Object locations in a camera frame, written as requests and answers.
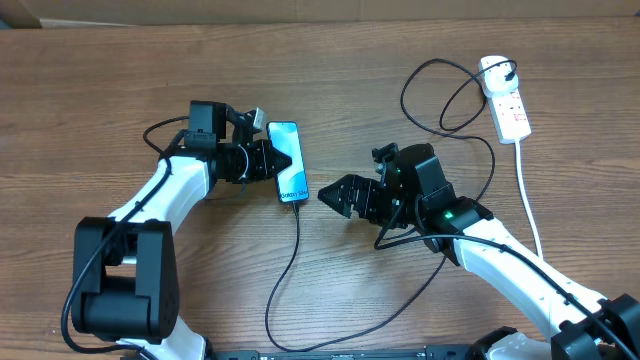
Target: white cable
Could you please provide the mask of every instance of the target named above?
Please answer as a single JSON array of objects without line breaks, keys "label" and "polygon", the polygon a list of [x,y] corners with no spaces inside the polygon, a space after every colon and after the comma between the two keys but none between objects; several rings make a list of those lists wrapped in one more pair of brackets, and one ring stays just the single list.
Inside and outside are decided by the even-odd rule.
[{"label": "white cable", "polygon": [[538,257],[542,259],[542,244],[540,243],[540,235],[538,235],[538,227],[536,226],[536,221],[533,219],[533,213],[531,212],[531,207],[529,206],[529,199],[527,199],[527,190],[524,188],[520,140],[515,140],[513,144],[516,147],[516,177],[518,178],[518,187],[520,188],[520,195],[522,196],[522,204],[524,205],[524,211],[527,213],[527,218],[529,218],[529,224],[531,224],[533,240],[536,243],[536,253],[538,254]]}]

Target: wood grain surface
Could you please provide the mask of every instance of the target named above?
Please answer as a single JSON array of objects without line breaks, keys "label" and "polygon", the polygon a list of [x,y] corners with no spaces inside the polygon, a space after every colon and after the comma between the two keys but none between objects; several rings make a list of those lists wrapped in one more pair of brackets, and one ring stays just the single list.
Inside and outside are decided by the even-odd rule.
[{"label": "wood grain surface", "polygon": [[[378,228],[342,218],[316,194],[347,173],[375,176],[370,150],[392,141],[431,142],[456,192],[477,194],[489,172],[486,148],[430,136],[400,111],[404,81],[434,57],[469,69],[488,54],[518,61],[533,127],[524,172],[545,258],[609,297],[640,298],[639,34],[637,18],[0,32],[0,358],[85,358],[69,354],[59,334],[75,226],[107,215],[148,180],[157,155],[142,131],[186,114],[192,99],[260,106],[299,124],[312,198],[301,209],[299,258],[274,303],[275,338],[309,346],[387,318],[441,256],[418,244],[374,251]],[[409,88],[407,106],[437,126],[464,80],[434,65]],[[480,103],[469,87],[447,123]],[[167,142],[181,126],[153,138]],[[463,133],[494,145],[483,204],[533,249],[513,147],[498,143],[488,109]],[[237,190],[220,184],[213,196]],[[293,250],[294,225],[269,182],[242,198],[199,203],[178,230],[180,311],[217,350],[275,350],[264,308]],[[472,342],[502,325],[539,338],[497,291],[447,263],[391,324],[328,349]]]}]

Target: phone screen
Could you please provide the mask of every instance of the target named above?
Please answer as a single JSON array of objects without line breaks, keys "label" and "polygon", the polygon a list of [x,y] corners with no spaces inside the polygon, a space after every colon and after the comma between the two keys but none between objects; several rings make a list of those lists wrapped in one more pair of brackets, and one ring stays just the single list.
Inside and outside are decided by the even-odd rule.
[{"label": "phone screen", "polygon": [[291,157],[291,166],[276,176],[278,197],[283,203],[309,198],[307,177],[302,161],[302,148],[298,136],[298,125],[294,122],[270,122],[267,125],[269,140],[273,147]]}]

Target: power strip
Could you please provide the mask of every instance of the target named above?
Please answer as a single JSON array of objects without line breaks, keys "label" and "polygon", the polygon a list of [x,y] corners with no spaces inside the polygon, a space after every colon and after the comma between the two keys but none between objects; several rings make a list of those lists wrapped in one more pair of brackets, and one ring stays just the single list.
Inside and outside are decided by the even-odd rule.
[{"label": "power strip", "polygon": [[[482,71],[505,60],[508,59],[504,56],[486,56],[480,59],[478,68]],[[511,69],[511,64],[504,63],[482,74],[482,91],[489,100],[491,117],[502,144],[513,144],[531,135],[531,125],[518,91],[518,75],[510,81],[505,80]]]},{"label": "power strip", "polygon": [[[492,65],[508,60],[504,56],[491,55],[480,59],[478,69],[483,71]],[[482,74],[482,91],[489,99],[489,108],[491,109],[491,117],[496,125],[498,138],[502,144],[514,144],[516,152],[516,177],[518,179],[518,188],[522,197],[533,239],[536,244],[536,253],[541,259],[542,243],[538,234],[538,227],[533,218],[529,199],[524,185],[524,176],[522,174],[522,154],[520,149],[520,141],[531,135],[531,125],[520,97],[518,86],[520,80],[518,75],[508,77],[512,72],[511,64],[505,62],[501,65],[492,67]]]}]

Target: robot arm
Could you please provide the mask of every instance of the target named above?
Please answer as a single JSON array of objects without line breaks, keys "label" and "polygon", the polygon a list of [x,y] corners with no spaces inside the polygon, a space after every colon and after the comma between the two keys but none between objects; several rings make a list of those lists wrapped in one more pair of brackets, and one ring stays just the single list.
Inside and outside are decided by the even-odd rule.
[{"label": "robot arm", "polygon": [[[264,121],[260,109],[238,113],[223,103],[192,101],[188,130],[181,131],[164,151],[163,155],[171,156],[158,162],[147,184],[109,217],[87,217],[78,224],[74,281],[85,267],[88,271],[76,285],[79,290],[71,307],[77,331],[108,342],[142,346],[163,360],[205,358],[206,339],[192,332],[178,316],[180,292],[173,235],[218,179],[236,184],[272,179],[291,164],[291,158],[270,141],[253,140]],[[234,126],[233,139],[221,143],[227,122]],[[180,138],[184,145],[177,145]],[[122,223],[165,177],[142,209]],[[122,230],[112,235],[116,224]],[[107,236],[112,236],[111,240],[97,253]],[[89,263],[94,254],[99,254],[97,260]],[[105,266],[121,264],[135,264],[135,277],[106,273]]]},{"label": "robot arm", "polygon": [[[596,344],[601,341],[613,343],[611,334],[623,339],[624,344],[637,354],[640,349],[638,302],[626,294],[609,301],[602,294],[573,282],[513,238],[491,211],[475,200],[457,197],[430,144],[398,150],[392,143],[374,149],[372,155],[378,163],[380,181],[346,175],[321,189],[318,198],[346,217],[351,216],[353,208],[360,218],[384,227],[375,243],[377,250],[424,241],[432,252],[444,253],[455,265],[477,274],[495,287],[549,341],[546,344],[528,340],[522,334],[515,334],[515,329],[500,331],[474,345],[474,356],[480,359],[548,359],[552,354],[553,359],[601,359]],[[408,225],[414,225],[422,236],[381,244],[388,229]],[[546,279],[500,246],[456,238],[456,235],[506,246],[539,268]],[[570,304],[549,280],[572,295],[586,308],[586,314]],[[603,324],[611,330],[609,334],[602,331]]]},{"label": "robot arm", "polygon": [[[144,207],[130,220],[133,223],[144,223],[148,220],[168,221],[172,233],[175,234],[191,208],[204,199],[211,187],[209,167],[205,161],[190,156],[172,156],[171,172],[162,188]],[[167,169],[164,160],[158,162],[156,173],[146,185],[123,207],[112,212],[109,217],[120,221],[149,191],[160,181]]]},{"label": "robot arm", "polygon": [[[527,257],[556,283],[572,293],[595,313],[601,309],[598,301],[606,299],[602,294],[571,281],[517,241],[500,220],[480,220],[464,229],[464,234],[490,239],[506,244]],[[544,279],[519,259],[488,247],[464,240],[453,240],[460,266],[472,272],[496,288],[538,328],[549,341],[560,332],[564,321],[579,323],[585,315],[556,292]]]}]

